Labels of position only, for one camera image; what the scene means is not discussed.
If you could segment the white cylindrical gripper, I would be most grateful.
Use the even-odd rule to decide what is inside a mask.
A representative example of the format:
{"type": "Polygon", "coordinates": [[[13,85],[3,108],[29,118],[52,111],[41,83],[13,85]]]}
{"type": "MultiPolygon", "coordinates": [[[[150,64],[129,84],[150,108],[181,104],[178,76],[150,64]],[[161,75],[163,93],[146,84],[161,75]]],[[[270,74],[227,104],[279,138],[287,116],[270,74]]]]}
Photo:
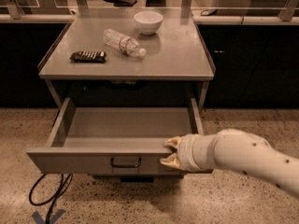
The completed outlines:
{"type": "Polygon", "coordinates": [[[216,167],[213,154],[214,135],[187,134],[175,136],[164,142],[164,147],[177,149],[167,158],[161,158],[162,165],[182,168],[188,172],[204,172],[216,167]]]}

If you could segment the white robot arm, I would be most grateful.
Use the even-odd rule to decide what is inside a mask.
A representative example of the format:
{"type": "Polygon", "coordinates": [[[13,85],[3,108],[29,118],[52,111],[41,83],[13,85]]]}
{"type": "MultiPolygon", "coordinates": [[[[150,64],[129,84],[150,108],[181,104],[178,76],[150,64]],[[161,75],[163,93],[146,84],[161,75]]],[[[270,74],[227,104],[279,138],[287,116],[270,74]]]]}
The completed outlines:
{"type": "Polygon", "coordinates": [[[236,129],[187,134],[164,142],[172,154],[161,164],[191,173],[229,170],[264,180],[299,198],[299,159],[273,149],[261,136],[236,129]]]}

